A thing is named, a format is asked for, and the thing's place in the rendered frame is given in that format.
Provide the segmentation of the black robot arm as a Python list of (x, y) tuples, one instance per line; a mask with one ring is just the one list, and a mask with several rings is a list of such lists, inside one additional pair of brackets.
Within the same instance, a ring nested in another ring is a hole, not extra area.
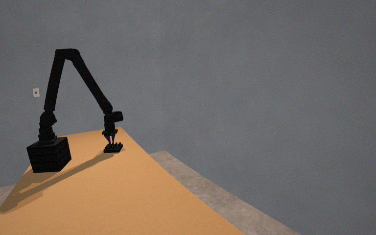
[(97, 100), (100, 108), (105, 114), (104, 124), (109, 125), (110, 123), (113, 123), (115, 130), (115, 122), (123, 121), (123, 115), (121, 111), (112, 112), (112, 105), (102, 93), (101, 89), (92, 77), (91, 73), (84, 63), (84, 60), (80, 55), (80, 52), (77, 49), (72, 48), (56, 49), (44, 104), (45, 112), (43, 112), (40, 116), (40, 128), (38, 135), (39, 141), (37, 142), (38, 146), (54, 144), (57, 140), (57, 136), (52, 129), (52, 125), (57, 122), (53, 111), (55, 111), (57, 93), (65, 59), (72, 61), (72, 64), (77, 69), (87, 87)]

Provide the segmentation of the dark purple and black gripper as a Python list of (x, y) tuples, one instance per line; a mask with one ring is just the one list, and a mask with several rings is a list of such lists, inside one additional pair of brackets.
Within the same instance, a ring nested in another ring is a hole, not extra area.
[(112, 142), (114, 144), (114, 137), (115, 137), (115, 133), (117, 134), (117, 131), (118, 129), (114, 130), (113, 123), (110, 123), (109, 125), (105, 124), (105, 130), (103, 130), (102, 135), (104, 135), (104, 137), (107, 139), (110, 145), (111, 145), (110, 136), (112, 136)]

